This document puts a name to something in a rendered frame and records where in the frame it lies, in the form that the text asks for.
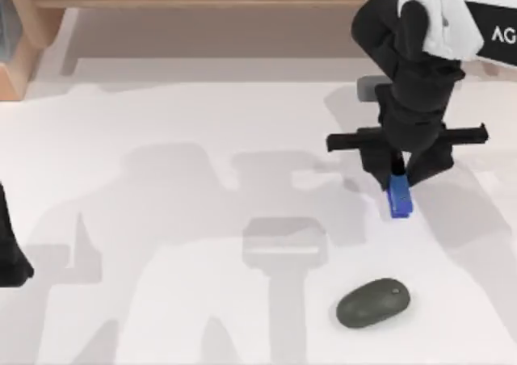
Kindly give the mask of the blue stapler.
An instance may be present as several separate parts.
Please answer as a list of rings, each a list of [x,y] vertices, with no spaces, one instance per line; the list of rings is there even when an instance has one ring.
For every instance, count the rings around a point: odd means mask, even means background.
[[[392,218],[409,218],[414,210],[410,185],[405,174],[391,174],[386,191]]]

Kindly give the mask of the dark grey computer mouse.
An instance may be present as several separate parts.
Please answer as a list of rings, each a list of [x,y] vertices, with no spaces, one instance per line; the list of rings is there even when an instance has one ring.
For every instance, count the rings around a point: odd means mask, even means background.
[[[410,302],[410,291],[400,280],[374,279],[347,293],[337,303],[335,315],[348,329],[364,329],[404,312]]]

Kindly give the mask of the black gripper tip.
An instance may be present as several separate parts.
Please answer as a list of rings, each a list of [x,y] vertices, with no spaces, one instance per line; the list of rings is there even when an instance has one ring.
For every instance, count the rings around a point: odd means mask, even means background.
[[[15,237],[5,190],[0,183],[0,288],[22,287],[34,273]]]

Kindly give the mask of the grey-blue cupboard panel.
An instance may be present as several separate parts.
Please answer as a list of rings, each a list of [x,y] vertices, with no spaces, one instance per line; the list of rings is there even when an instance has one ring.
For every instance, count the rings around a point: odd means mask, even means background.
[[[14,56],[22,33],[13,0],[0,0],[0,62],[8,62]]]

